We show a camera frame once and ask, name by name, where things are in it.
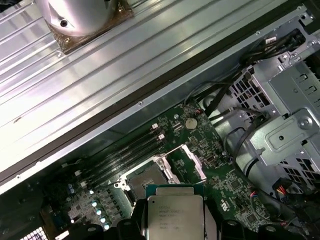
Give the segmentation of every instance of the metal bracket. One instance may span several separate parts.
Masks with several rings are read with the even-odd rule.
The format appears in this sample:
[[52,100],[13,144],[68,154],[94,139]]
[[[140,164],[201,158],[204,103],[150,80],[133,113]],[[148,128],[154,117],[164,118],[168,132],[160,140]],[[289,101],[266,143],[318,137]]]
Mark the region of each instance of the metal bracket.
[[301,148],[304,140],[319,133],[319,126],[306,109],[284,119],[282,116],[268,122],[250,138],[258,156],[267,166],[278,164]]
[[127,184],[127,176],[132,174],[133,172],[135,172],[136,170],[138,170],[139,168],[141,168],[142,166],[144,166],[150,162],[154,162],[155,164],[157,164],[159,166],[160,170],[166,176],[169,184],[180,184],[181,183],[179,181],[178,177],[175,174],[173,174],[173,172],[171,171],[171,166],[170,166],[169,162],[167,161],[165,154],[163,154],[163,156],[161,156],[161,155],[152,156],[152,157],[148,158],[147,160],[145,160],[144,162],[137,165],[136,167],[134,167],[134,168],[130,169],[129,171],[127,171],[126,173],[122,174],[120,176],[120,178],[118,179],[117,183],[114,184],[114,187],[117,189],[121,188],[123,191],[130,191],[131,188]]

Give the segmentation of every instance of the corrugated metal panel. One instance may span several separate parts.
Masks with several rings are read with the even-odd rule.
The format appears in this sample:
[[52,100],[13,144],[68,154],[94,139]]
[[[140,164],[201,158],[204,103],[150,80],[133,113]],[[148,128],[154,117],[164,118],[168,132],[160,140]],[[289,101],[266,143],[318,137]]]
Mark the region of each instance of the corrugated metal panel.
[[0,14],[0,172],[286,0],[132,0],[64,55],[30,0]]

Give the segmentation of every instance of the silver cylinder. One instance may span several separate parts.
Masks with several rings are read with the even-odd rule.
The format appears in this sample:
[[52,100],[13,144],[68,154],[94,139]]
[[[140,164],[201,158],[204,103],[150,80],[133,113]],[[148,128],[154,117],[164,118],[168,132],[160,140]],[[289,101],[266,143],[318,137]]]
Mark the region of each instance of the silver cylinder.
[[60,33],[81,37],[109,21],[118,0],[35,0],[44,19]]

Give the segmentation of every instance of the green circuit board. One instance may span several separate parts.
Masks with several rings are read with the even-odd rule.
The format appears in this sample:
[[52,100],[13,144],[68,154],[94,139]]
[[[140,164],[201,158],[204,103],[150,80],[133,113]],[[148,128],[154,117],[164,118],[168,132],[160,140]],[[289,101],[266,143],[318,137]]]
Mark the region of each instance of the green circuit board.
[[[166,154],[172,172],[181,183],[204,185],[205,199],[214,200],[223,219],[238,220],[257,231],[267,222],[252,211],[249,185],[238,176],[230,158],[223,155],[220,136],[199,109],[197,103],[191,103],[188,107],[181,103],[140,126],[76,166],[75,170],[81,170],[81,174],[69,180],[75,186],[75,193],[68,191],[61,197],[63,194],[56,191],[56,196],[51,197],[61,197],[58,201],[63,202],[61,210],[68,208],[69,216],[72,215],[70,218],[80,216],[86,222],[98,224],[101,216],[105,216],[110,224],[120,218],[129,218],[135,200],[130,201],[129,192],[114,188],[110,183],[151,156]],[[202,179],[195,161],[181,146],[186,146],[196,156],[206,180]],[[139,168],[138,172],[143,172],[147,166]],[[150,183],[160,184],[156,180]],[[91,207],[93,201],[97,201],[98,206]],[[268,217],[257,198],[254,204],[260,215]],[[101,210],[102,214],[97,215],[97,210]]]

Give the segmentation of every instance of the motherboard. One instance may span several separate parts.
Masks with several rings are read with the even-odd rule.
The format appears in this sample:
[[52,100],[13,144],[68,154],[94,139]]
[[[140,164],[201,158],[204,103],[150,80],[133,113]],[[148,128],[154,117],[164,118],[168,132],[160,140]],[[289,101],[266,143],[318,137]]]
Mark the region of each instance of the motherboard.
[[253,231],[267,222],[267,210],[234,170],[222,140],[197,103],[183,103],[140,126],[45,188],[62,231],[94,223],[106,230],[129,218],[147,185],[202,184],[223,219]]

